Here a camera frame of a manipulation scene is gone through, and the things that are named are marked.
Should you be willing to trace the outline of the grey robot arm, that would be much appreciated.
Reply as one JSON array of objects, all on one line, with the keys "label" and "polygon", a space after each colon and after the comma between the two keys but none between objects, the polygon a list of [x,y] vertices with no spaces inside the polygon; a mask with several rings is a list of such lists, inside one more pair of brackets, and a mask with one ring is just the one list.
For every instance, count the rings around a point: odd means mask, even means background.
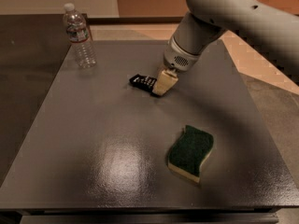
[{"label": "grey robot arm", "polygon": [[206,47],[231,31],[293,82],[299,78],[299,17],[257,0],[186,0],[189,11],[164,50],[164,69],[152,92],[167,93],[178,73],[198,62]]}]

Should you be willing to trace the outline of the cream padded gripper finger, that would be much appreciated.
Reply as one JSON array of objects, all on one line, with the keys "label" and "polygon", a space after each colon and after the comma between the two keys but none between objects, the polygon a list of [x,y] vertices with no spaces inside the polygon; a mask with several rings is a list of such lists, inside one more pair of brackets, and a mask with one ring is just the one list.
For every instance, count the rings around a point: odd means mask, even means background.
[{"label": "cream padded gripper finger", "polygon": [[159,72],[157,81],[152,92],[155,95],[163,96],[178,82],[178,74],[175,69],[163,69]]}]

